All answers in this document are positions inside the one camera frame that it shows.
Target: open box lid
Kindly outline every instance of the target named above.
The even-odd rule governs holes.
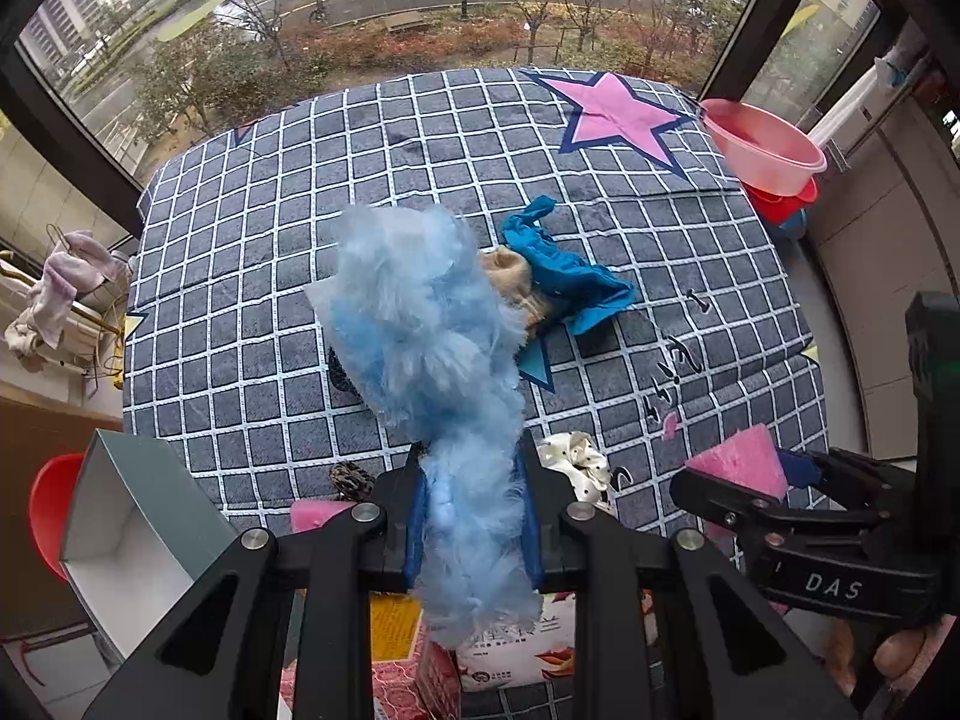
[[[236,536],[165,440],[97,430],[74,488],[61,564],[126,658]]]

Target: blue fluffy toy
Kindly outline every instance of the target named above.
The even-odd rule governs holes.
[[[541,599],[520,554],[515,353],[525,317],[493,290],[467,225],[439,206],[353,208],[337,275],[306,292],[344,370],[387,424],[428,443],[424,565],[416,592],[455,647],[531,626]]]

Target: star pattern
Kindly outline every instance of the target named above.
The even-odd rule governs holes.
[[[686,178],[662,134],[692,122],[693,117],[689,114],[638,97],[627,81],[606,71],[586,81],[539,73],[524,74],[573,106],[573,114],[560,143],[560,153],[622,143],[655,165]]]

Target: white cloth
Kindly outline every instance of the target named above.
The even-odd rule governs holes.
[[[40,338],[40,333],[32,325],[33,313],[34,308],[30,306],[19,317],[13,319],[3,333],[3,340],[7,342],[13,356],[17,357],[20,364],[31,373],[43,368],[43,361],[36,356],[43,338]]]
[[[610,465],[586,433],[554,433],[536,445],[536,454],[541,466],[559,471],[570,480],[578,501],[613,514],[613,507],[602,498],[610,488]]]

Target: bicycle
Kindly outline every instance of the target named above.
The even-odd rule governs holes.
[[[328,19],[328,14],[326,13],[326,4],[323,0],[317,0],[314,5],[313,10],[310,11],[309,16],[307,16],[310,23],[326,23]]]

